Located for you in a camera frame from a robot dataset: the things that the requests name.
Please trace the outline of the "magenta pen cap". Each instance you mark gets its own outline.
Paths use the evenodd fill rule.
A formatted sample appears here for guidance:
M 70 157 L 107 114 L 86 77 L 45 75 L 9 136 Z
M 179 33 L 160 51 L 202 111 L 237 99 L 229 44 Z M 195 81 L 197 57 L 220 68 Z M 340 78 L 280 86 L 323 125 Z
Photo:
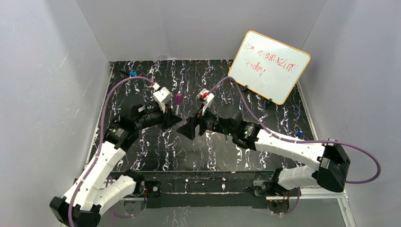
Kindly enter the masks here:
M 181 93 L 181 92 L 178 92 L 177 95 L 176 95 L 176 100 L 175 100 L 175 104 L 176 104 L 176 105 L 180 105 L 180 103 L 181 103 L 181 97 L 182 97 L 182 93 Z

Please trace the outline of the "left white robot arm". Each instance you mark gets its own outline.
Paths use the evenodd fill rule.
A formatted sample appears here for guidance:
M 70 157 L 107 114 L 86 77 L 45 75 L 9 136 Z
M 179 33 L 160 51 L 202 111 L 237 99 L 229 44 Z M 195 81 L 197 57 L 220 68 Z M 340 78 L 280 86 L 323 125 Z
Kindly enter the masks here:
M 172 108 L 161 110 L 156 102 L 134 105 L 111 123 L 101 150 L 90 160 L 81 176 L 61 197 L 54 197 L 50 208 L 55 217 L 69 227 L 96 227 L 101 216 L 127 195 L 146 192 L 144 176 L 127 170 L 108 186 L 103 186 L 114 166 L 139 138 L 139 132 L 155 125 L 166 130 L 182 118 Z

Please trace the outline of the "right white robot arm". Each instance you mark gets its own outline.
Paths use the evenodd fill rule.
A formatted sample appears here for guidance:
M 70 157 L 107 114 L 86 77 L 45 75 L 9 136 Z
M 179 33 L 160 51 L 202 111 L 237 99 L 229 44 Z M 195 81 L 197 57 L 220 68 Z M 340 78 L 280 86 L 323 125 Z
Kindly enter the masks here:
M 232 137 L 237 146 L 264 151 L 290 158 L 303 164 L 295 168 L 277 168 L 266 190 L 284 193 L 303 186 L 320 186 L 331 192 L 343 192 L 350 159 L 336 140 L 317 142 L 300 140 L 275 132 L 266 132 L 259 123 L 243 119 L 242 112 L 233 106 L 223 106 L 217 113 L 209 108 L 194 113 L 177 132 L 191 140 L 205 131 Z

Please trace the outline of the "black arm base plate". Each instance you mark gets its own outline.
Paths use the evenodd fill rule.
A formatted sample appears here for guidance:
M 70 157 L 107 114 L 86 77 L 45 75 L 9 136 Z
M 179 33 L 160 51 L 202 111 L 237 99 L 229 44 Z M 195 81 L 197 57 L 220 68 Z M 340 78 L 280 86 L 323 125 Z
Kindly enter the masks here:
M 268 197 L 251 188 L 268 182 L 272 171 L 141 171 L 148 209 L 170 207 L 252 207 L 264 209 Z

